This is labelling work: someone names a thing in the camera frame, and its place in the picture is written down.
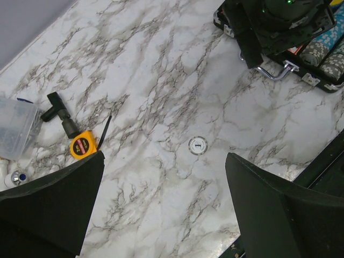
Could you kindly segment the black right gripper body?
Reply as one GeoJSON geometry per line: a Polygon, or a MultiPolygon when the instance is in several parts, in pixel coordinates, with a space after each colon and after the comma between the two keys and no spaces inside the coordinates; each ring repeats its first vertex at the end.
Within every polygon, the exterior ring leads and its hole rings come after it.
{"type": "Polygon", "coordinates": [[[223,13],[249,69],[336,25],[329,1],[226,0],[223,13]]]}

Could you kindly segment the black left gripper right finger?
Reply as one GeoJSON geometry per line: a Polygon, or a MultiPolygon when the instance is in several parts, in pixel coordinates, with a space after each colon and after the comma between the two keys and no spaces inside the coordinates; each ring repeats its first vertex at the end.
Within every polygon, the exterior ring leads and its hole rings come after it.
{"type": "Polygon", "coordinates": [[[225,170],[246,257],[343,257],[343,197],[297,185],[235,153],[225,170]]]}

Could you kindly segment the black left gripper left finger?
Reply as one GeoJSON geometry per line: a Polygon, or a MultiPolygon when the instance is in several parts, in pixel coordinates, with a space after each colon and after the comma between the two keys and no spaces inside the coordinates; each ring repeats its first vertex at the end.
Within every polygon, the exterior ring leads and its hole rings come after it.
{"type": "Polygon", "coordinates": [[[1,257],[77,257],[104,172],[97,151],[1,192],[1,257]]]}

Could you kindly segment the red playing card deck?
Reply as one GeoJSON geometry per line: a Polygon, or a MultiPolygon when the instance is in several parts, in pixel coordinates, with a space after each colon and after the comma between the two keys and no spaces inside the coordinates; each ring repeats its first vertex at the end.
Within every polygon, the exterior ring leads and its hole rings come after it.
{"type": "Polygon", "coordinates": [[[289,48],[288,51],[293,55],[300,55],[302,51],[306,48],[307,44],[300,45],[298,47],[289,48]]]}

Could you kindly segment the white poker chip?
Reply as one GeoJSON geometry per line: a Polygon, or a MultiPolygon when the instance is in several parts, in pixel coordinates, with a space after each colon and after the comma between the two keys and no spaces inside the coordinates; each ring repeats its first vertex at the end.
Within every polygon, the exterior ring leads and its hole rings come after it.
{"type": "Polygon", "coordinates": [[[208,149],[207,140],[201,136],[195,136],[189,140],[188,149],[193,155],[203,155],[208,149]]]}

